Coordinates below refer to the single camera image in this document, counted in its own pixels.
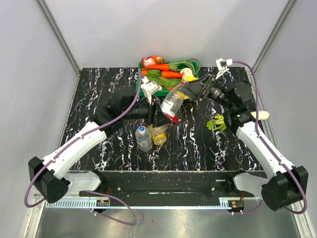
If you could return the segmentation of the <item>blue label water bottle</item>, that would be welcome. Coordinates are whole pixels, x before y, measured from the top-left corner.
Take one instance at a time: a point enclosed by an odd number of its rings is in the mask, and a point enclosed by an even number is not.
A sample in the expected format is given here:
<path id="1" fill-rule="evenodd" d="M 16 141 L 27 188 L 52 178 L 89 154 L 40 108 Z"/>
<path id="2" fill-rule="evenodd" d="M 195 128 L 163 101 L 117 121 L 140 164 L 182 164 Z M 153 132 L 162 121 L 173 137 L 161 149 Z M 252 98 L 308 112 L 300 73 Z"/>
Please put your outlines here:
<path id="1" fill-rule="evenodd" d="M 143 152 L 148 152 L 153 146 L 152 136 L 148 128 L 139 126 L 135 132 L 138 148 Z"/>

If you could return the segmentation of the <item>red label water bottle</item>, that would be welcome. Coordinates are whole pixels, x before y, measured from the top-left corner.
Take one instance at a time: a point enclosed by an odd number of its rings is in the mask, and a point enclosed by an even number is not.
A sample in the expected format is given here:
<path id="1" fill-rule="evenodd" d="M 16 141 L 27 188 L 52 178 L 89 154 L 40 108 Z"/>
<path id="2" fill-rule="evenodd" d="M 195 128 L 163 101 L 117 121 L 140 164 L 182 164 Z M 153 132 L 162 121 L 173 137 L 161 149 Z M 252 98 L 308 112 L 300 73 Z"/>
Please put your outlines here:
<path id="1" fill-rule="evenodd" d="M 177 118 L 176 114 L 184 101 L 184 98 L 177 90 L 179 86 L 181 86 L 181 84 L 170 90 L 160 105 L 162 113 L 171 120 Z"/>

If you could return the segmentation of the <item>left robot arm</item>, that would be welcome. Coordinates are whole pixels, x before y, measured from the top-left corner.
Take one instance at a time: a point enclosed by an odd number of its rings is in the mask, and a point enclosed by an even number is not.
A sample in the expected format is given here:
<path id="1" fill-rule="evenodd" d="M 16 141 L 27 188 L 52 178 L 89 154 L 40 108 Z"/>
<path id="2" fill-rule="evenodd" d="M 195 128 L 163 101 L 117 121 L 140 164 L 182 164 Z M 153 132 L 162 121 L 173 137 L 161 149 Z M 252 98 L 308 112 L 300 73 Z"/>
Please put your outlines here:
<path id="1" fill-rule="evenodd" d="M 163 126 L 169 124 L 175 115 L 171 108 L 154 99 L 112 95 L 72 139 L 43 159 L 33 157 L 29 161 L 31 184 L 48 203 L 55 203 L 66 194 L 84 195 L 89 190 L 97 196 L 104 195 L 107 179 L 101 172 L 68 174 L 69 169 L 93 147 L 120 130 L 125 120 L 144 119 L 152 127 Z"/>

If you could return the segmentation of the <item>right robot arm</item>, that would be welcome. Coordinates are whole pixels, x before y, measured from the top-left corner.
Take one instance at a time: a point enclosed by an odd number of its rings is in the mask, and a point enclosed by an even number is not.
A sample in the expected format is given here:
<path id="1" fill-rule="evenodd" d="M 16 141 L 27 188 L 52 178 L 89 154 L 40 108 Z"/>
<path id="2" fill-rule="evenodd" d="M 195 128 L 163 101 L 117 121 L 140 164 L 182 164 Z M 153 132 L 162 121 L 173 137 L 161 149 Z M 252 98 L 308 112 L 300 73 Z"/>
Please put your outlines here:
<path id="1" fill-rule="evenodd" d="M 207 74 L 197 81 L 182 84 L 178 90 L 193 101 L 209 98 L 226 107 L 227 113 L 223 116 L 226 129 L 248 147 L 266 174 L 262 178 L 238 172 L 225 184 L 229 195 L 248 192 L 262 199 L 273 211 L 303 201 L 303 210 L 306 210 L 308 171 L 287 160 L 259 128 L 256 117 L 249 110 L 253 100 L 250 82 L 238 82 L 226 90 L 213 75 Z"/>

